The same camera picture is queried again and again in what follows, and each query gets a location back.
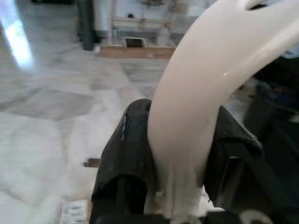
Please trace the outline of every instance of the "curved white plastic part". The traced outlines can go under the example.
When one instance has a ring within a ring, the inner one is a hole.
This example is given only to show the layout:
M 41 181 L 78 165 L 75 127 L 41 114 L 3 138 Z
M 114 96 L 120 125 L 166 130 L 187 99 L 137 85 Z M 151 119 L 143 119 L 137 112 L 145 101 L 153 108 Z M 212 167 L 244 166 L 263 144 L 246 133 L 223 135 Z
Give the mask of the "curved white plastic part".
M 197 215 L 198 203 L 189 199 L 199 192 L 190 189 L 202 187 L 219 106 L 299 42 L 299 1 L 249 10 L 260 2 L 214 3 L 187 31 L 160 80 L 148 138 L 167 216 Z

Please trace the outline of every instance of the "small paper label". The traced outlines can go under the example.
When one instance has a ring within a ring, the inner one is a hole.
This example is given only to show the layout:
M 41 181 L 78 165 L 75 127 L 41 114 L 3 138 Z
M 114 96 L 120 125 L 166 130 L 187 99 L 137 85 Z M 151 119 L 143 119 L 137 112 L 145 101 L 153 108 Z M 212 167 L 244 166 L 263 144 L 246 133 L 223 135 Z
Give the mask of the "small paper label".
M 60 224 L 85 224 L 87 220 L 87 201 L 65 202 L 62 206 Z

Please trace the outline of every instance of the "wooden board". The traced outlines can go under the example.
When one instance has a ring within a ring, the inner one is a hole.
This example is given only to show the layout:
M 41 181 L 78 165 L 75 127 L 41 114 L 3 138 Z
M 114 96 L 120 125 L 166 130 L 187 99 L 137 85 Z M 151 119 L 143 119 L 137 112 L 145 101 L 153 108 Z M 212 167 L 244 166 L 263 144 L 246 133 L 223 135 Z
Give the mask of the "wooden board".
M 100 49 L 100 56 L 106 58 L 171 58 L 174 51 L 175 48 L 165 47 L 102 47 Z

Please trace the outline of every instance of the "small brown object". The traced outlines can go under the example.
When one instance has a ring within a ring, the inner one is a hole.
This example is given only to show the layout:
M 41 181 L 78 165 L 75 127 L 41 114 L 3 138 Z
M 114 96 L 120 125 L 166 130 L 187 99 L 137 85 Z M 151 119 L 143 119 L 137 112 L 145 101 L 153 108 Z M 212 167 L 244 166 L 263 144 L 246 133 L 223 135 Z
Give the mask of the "small brown object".
M 100 166 L 100 159 L 89 158 L 87 162 L 83 163 L 85 167 L 99 167 Z

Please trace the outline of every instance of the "floor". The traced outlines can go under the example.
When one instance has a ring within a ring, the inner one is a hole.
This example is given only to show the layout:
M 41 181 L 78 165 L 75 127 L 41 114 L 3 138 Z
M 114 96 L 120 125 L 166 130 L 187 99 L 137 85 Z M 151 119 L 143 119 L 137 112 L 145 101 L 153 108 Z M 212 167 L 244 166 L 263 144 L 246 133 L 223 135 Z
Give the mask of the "floor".
M 89 199 L 100 157 L 126 106 L 152 98 L 168 60 L 83 51 L 74 6 L 1 1 L 0 217 L 57 224 L 62 202 Z M 228 109 L 242 119 L 246 100 Z M 203 195 L 203 213 L 211 208 Z

